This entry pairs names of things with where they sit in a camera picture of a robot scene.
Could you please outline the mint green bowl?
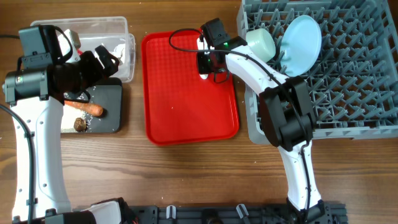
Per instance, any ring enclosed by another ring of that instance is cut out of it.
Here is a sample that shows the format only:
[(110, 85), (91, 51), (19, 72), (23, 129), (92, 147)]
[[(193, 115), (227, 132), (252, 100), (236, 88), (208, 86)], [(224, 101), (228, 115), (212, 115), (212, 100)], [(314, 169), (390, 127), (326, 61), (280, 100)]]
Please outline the mint green bowl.
[(275, 56), (274, 39), (266, 29), (249, 31), (246, 34), (246, 42), (254, 54), (264, 62), (270, 61)]

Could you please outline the orange carrot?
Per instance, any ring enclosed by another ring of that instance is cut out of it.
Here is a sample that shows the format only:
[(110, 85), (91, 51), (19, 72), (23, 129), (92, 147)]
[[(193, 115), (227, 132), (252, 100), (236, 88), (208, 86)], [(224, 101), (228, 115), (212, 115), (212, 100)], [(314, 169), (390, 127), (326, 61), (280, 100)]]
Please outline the orange carrot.
[(102, 116), (103, 107), (94, 103), (80, 103), (76, 101), (65, 101), (65, 104), (76, 108), (78, 110), (82, 110), (93, 116)]

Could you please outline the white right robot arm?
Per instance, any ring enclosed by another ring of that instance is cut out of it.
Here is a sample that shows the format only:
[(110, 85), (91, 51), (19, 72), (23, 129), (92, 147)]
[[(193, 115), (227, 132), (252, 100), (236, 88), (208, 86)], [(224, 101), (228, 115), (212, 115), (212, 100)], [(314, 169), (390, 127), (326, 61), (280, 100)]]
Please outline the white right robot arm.
[(288, 183), (288, 218), (291, 223), (310, 223), (326, 215), (317, 189), (311, 148), (317, 117), (307, 82), (301, 75), (315, 64), (321, 49), (322, 33), (310, 16), (298, 16), (282, 36), (280, 73), (267, 62), (276, 45), (265, 29), (245, 37), (230, 37), (219, 18), (197, 31), (198, 72), (226, 72), (238, 76), (259, 98), (259, 116), (267, 140), (278, 148)]

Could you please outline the light blue plate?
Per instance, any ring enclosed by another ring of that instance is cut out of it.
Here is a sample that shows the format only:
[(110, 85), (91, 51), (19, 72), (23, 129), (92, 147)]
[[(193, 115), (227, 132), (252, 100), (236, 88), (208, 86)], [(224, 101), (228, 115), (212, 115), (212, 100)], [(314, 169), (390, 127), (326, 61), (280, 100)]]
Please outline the light blue plate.
[(295, 18), (283, 35), (279, 53), (285, 74), (296, 77), (309, 71), (317, 61), (322, 46), (318, 23), (308, 15)]

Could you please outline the white tissue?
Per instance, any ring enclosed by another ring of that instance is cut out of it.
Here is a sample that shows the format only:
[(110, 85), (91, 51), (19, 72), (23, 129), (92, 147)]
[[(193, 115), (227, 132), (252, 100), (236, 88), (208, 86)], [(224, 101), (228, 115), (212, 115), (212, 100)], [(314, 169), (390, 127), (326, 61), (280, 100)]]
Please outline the white tissue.
[(126, 59), (125, 50), (126, 50), (126, 44), (119, 44), (113, 50), (110, 50), (109, 52), (113, 56), (115, 56), (119, 60), (120, 64), (122, 65), (125, 63), (125, 59)]

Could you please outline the white plastic spoon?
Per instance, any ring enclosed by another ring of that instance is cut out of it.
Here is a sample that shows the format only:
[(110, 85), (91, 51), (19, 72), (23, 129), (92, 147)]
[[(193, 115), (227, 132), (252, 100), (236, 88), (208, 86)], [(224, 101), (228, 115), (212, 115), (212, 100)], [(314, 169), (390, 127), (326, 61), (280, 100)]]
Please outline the white plastic spoon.
[[(198, 48), (198, 50), (204, 50), (205, 49), (205, 44), (206, 44), (206, 42), (204, 40), (200, 40), (200, 38), (197, 38), (197, 48)], [(206, 80), (208, 78), (208, 74), (200, 73), (200, 77), (201, 77), (201, 79)]]

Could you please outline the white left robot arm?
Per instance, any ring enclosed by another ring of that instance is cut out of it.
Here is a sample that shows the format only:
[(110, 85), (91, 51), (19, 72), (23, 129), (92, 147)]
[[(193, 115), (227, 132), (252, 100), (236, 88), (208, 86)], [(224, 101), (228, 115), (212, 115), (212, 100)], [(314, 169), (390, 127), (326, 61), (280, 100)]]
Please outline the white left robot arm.
[(82, 93), (115, 74), (119, 60), (105, 47), (83, 52), (76, 61), (63, 53), (61, 28), (21, 29), (24, 51), (17, 69), (2, 86), (1, 109), (12, 116), (16, 131), (17, 192), (14, 223), (136, 223), (123, 198), (112, 198), (74, 212), (65, 189), (60, 133), (64, 95)]

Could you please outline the brown mushroom scrap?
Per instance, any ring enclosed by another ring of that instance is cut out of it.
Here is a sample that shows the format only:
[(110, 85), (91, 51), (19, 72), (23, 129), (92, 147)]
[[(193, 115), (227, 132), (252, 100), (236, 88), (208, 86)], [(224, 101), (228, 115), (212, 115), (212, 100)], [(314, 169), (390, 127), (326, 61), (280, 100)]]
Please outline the brown mushroom scrap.
[(73, 128), (77, 132), (84, 132), (86, 130), (86, 121), (83, 118), (77, 118), (73, 124)]

